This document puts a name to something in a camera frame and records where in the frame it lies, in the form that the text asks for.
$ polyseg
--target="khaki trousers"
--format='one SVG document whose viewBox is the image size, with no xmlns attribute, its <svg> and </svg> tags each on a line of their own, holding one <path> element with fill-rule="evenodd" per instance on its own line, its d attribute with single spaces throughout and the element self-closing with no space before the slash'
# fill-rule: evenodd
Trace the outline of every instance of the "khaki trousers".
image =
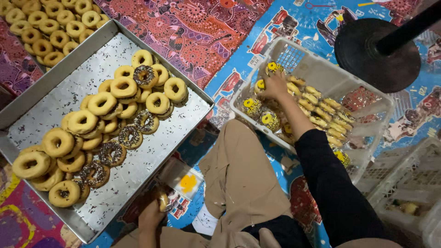
<svg viewBox="0 0 441 248">
<path fill-rule="evenodd" d="M 234 247 L 240 245 L 234 240 L 235 233 L 243 228 L 283 214 L 292 218 L 291 204 L 259 139 L 242 122 L 230 120 L 222 127 L 216 143 L 200 161 L 199 168 L 206 182 L 205 204 L 210 214 L 219 219 L 212 240 L 163 227 L 162 248 L 175 248 L 176 245 L 181 248 Z M 137 233 L 135 230 L 127 235 L 116 247 L 133 247 Z"/>
</svg>

